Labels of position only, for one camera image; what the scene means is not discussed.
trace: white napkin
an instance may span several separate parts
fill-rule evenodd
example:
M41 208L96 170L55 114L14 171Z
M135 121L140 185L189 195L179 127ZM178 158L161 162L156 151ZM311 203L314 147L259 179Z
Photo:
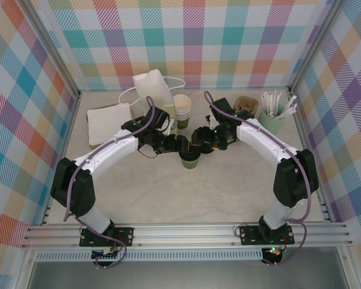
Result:
M88 143L96 146L109 140L120 127L132 119L129 107L113 105L87 111Z

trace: colorful plaid pattern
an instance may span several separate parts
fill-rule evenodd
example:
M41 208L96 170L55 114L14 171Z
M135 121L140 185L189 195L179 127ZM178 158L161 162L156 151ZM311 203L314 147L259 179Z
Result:
M298 89L300 113L337 221L361 268L361 0L348 1Z
M183 78L189 88L285 86L318 5L317 0L48 0L51 19L33 3L76 82L91 90L128 89L132 75L151 69ZM59 31L51 28L53 21Z
M73 103L15 0L0 0L0 288L42 213Z
M298 70L300 69L302 65L302 61L306 58L307 53L310 51L313 41L317 34L319 33L319 29L321 28L322 23L324 22L326 16L329 13L330 7L332 6L334 0L327 0L325 6L322 8L321 14L319 15L319 18L317 19L316 24L314 25L314 28L307 39L307 42L304 46L304 49L301 52L300 58L298 59L297 63L294 66L293 72L291 73L288 86L291 86L293 83L293 80L295 79L295 76L297 75Z

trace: aluminum rail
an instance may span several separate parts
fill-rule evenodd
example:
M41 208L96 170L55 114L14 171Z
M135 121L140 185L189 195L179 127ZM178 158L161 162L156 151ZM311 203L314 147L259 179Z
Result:
M212 248L260 248L270 245L242 246L234 235L239 223L202 224L128 224L118 227L133 227L134 241L131 249L212 249ZM306 222L305 247L351 246L352 239L344 223ZM79 247L80 225L31 226L23 242L26 250L89 249ZM295 244L303 239L303 227L292 225Z

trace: paper cup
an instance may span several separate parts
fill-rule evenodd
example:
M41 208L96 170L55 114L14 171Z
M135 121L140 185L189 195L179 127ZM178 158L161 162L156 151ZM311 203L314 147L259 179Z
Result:
M186 129L188 127L188 120L190 118L187 117L185 120L177 120L177 127L178 129Z
M188 119L188 118L190 118L190 113L185 115L185 116L177 116L176 120L185 120L185 119Z
M190 111L188 111L186 113L176 113L176 118L186 117L186 116L189 116L190 114L191 114Z
M191 99L187 95L174 96L175 111L185 111L191 108Z
M182 164L186 169L194 169L198 164L200 157L200 149L197 146L190 146L186 152L179 152L179 156L182 160Z

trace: table surface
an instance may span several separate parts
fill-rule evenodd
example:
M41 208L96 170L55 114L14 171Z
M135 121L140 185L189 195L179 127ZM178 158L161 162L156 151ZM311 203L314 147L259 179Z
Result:
M205 116L209 106L201 89L172 91L191 98L191 117L187 129L179 131L189 140L193 131L208 125ZM238 96L247 95L261 102L264 89L209 90L214 99L226 97L232 105ZM77 158L91 151L88 145L87 110L116 104L120 91L84 92L73 127L66 157ZM126 101L136 98L125 94ZM283 93L282 103L287 103ZM256 117L261 111L261 104ZM133 117L140 112L139 104L131 107ZM288 117L278 138L302 149L294 118ZM143 147L155 155L150 147ZM96 204L115 223L211 223L257 222L275 200L273 183L275 168L252 147L236 142L226 151L202 155L193 170L182 166L177 153L148 159L139 152L124 157L106 171L94 184ZM64 210L53 202L48 223L62 223ZM293 217L301 217L306 203L300 204ZM307 221L322 221L318 198L313 194ZM75 223L73 218L68 222Z

